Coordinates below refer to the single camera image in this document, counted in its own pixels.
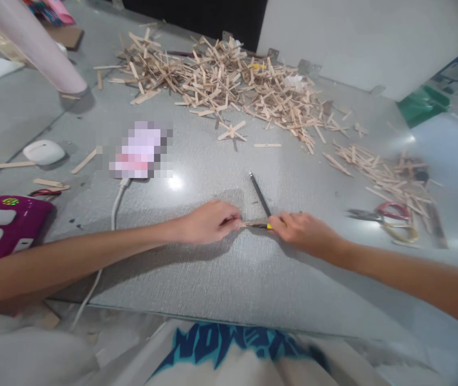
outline white cylinder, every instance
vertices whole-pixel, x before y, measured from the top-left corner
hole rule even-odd
[[[0,0],[0,31],[61,92],[77,94],[86,81],[20,0]]]

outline t-shirt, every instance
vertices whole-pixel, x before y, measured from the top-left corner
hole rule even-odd
[[[257,326],[168,320],[146,342],[100,368],[66,332],[21,327],[0,315],[0,385],[442,385],[423,366],[379,374],[342,340]]]

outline hand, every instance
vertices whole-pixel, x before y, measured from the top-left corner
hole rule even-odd
[[[273,230],[297,249],[339,265],[342,249],[348,243],[327,224],[308,213],[281,212],[281,218],[270,216]]]
[[[178,227],[178,241],[186,244],[220,241],[243,223],[239,209],[220,200],[209,201],[174,221]]]

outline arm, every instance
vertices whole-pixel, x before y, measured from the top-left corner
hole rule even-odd
[[[209,244],[240,224],[238,208],[215,200],[161,224],[71,237],[6,256],[0,259],[0,313],[140,252],[177,242]]]
[[[380,281],[458,319],[458,268],[352,243],[307,213],[281,213],[270,224],[299,250]]]

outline charging cable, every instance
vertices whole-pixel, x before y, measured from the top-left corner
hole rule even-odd
[[[118,208],[120,207],[120,202],[122,201],[122,196],[123,192],[129,184],[131,183],[130,178],[124,178],[120,181],[120,190],[118,191],[118,195],[115,198],[115,202],[112,205],[112,211],[111,211],[111,230],[115,231],[116,230],[116,214],[118,213]],[[93,292],[95,292],[96,286],[98,285],[100,281],[100,276],[102,275],[102,270],[98,270],[96,273],[95,281],[93,282],[93,285],[91,286],[91,289],[89,290],[88,294],[84,298],[84,301],[82,301],[82,304],[80,305],[79,311],[77,312],[77,315],[75,316],[75,319],[73,320],[72,327],[70,327],[70,332],[75,330],[75,327],[77,326],[77,322],[79,321],[82,312],[84,311],[84,307],[88,304],[91,296],[93,295]]]

